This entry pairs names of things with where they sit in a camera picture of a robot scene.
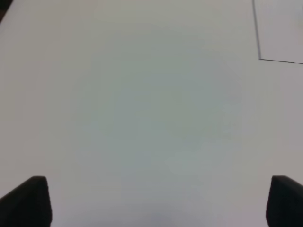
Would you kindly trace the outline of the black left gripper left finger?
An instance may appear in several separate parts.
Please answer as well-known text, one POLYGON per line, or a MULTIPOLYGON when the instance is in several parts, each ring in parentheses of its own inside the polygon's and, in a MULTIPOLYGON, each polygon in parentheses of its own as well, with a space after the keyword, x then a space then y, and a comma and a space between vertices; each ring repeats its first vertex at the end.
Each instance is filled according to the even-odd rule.
POLYGON ((52 206, 47 178, 33 176, 0 199, 2 227, 49 227, 52 206))

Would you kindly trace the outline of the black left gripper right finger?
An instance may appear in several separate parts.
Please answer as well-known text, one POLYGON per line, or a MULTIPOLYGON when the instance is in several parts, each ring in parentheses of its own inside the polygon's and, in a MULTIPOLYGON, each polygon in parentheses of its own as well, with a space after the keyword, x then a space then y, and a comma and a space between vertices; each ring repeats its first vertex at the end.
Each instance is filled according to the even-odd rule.
POLYGON ((287 176, 272 176, 266 220, 269 227, 302 227, 303 186, 287 176))

